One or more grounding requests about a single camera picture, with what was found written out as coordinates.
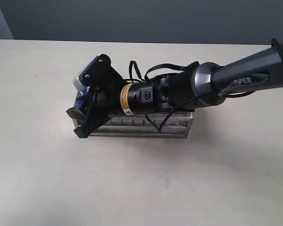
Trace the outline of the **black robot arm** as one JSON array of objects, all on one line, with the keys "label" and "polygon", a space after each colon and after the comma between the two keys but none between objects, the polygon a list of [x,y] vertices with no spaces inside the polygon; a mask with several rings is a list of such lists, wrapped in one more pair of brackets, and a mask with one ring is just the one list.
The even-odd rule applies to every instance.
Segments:
[{"label": "black robot arm", "polygon": [[141,115],[148,120],[151,114],[165,113],[160,124],[150,120],[161,132],[174,113],[283,88],[283,43],[272,39],[270,48],[225,66],[195,61],[187,66],[160,64],[149,72],[159,69],[171,72],[150,78],[131,61],[125,79],[112,67],[108,55],[96,56],[73,80],[77,96],[67,114],[78,123],[75,134],[87,138],[116,117]]}]

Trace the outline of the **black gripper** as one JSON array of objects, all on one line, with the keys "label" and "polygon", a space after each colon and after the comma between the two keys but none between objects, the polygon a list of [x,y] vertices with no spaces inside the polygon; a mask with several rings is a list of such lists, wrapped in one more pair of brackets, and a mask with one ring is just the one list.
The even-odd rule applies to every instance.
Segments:
[{"label": "black gripper", "polygon": [[75,104],[66,110],[77,123],[74,133],[79,138],[87,138],[96,129],[112,117],[124,116],[120,103],[123,77],[111,66],[111,59],[106,54],[96,56],[81,72],[81,91]]}]

